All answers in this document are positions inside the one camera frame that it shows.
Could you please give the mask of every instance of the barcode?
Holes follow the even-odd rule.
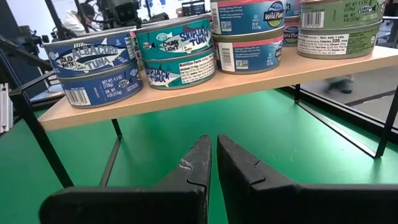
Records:
[[[221,49],[221,56],[223,58],[222,62],[224,63],[224,65],[232,66],[232,64],[231,64],[231,54],[230,54],[228,48],[222,48]]]
[[[217,9],[211,9],[211,17],[213,18],[213,27],[218,27]]]
[[[87,96],[86,90],[65,90],[70,104],[77,106],[91,105],[90,99]]]
[[[302,27],[305,28],[322,28],[325,12],[308,12],[302,15]]]

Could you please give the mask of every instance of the skipjack tuna can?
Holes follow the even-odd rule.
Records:
[[[134,47],[130,29],[103,32],[76,39],[44,44],[59,78],[79,77],[106,68],[131,63]]]
[[[283,32],[284,27],[250,35],[214,35],[218,69],[231,74],[253,74],[276,68],[282,55]]]
[[[287,0],[285,17],[300,15],[300,0]]]
[[[284,26],[286,0],[211,0],[214,33],[240,35]]]
[[[168,60],[144,60],[149,85],[175,90],[199,85],[215,74],[213,48],[189,56]]]
[[[385,0],[304,0],[301,2],[301,27],[339,29],[379,22]]]
[[[317,59],[354,58],[370,54],[381,22],[345,29],[300,29],[298,54]]]
[[[183,57],[213,45],[209,15],[175,19],[131,32],[144,60]]]
[[[142,87],[137,61],[78,78],[59,78],[75,108],[109,105],[138,93]]]
[[[284,47],[297,46],[300,16],[285,18]]]

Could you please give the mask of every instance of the metal rack leg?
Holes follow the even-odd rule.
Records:
[[[375,158],[380,158],[384,154],[384,150],[386,150],[386,146],[388,143],[388,136],[390,135],[392,126],[394,125],[394,121],[396,120],[397,112],[398,112],[398,85],[396,92],[394,94],[394,98],[392,99],[392,103],[387,115],[384,129],[381,133],[381,138],[379,141],[379,146],[377,147]]]
[[[301,90],[301,84],[296,84],[294,91],[294,103],[298,103],[300,100],[300,90]]]
[[[105,187],[108,184],[109,177],[112,172],[114,161],[116,160],[116,156],[118,155],[120,142],[123,138],[122,131],[120,130],[120,126],[117,119],[112,119],[113,128],[116,132],[116,141],[114,143],[111,155],[109,156],[108,162],[106,163],[104,174],[102,175],[101,181],[99,182],[99,186]]]
[[[57,152],[55,152],[55,149],[51,144],[49,137],[45,133],[44,128],[37,120],[28,97],[26,97],[24,93],[10,97],[16,110],[22,113],[23,119],[32,131],[37,143],[44,153],[44,156],[48,160],[62,186],[64,188],[73,187],[73,182],[70,179],[68,172],[64,168],[60,158],[58,157]]]

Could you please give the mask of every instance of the tuna can label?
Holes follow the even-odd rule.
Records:
[[[213,45],[209,19],[135,34],[144,60],[186,56]]]
[[[210,5],[216,34],[252,34],[284,25],[286,0],[218,1]]]
[[[300,0],[287,0],[285,17],[300,15]]]
[[[372,49],[379,26],[335,35],[299,33],[297,50],[312,55],[352,55]]]
[[[61,84],[69,103],[81,107],[112,103],[137,93],[143,87],[136,62],[115,74],[87,80],[61,80]]]
[[[217,66],[228,72],[255,72],[279,65],[283,37],[251,42],[215,42]]]
[[[50,63],[60,78],[86,73],[131,62],[134,47],[129,34],[88,40],[59,47],[45,47]]]
[[[291,22],[285,24],[284,47],[297,46],[297,37],[299,36],[299,23]]]
[[[379,22],[384,12],[385,0],[340,0],[302,3],[303,28],[338,29],[357,27]]]
[[[154,88],[173,89],[191,85],[214,74],[213,52],[181,61],[144,61],[149,84]]]

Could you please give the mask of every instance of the nutrition facts label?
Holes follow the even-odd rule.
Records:
[[[191,83],[206,78],[215,71],[213,53],[197,60],[180,63],[179,67],[182,83]]]
[[[297,50],[307,54],[346,54],[349,34],[307,35],[299,34]]]

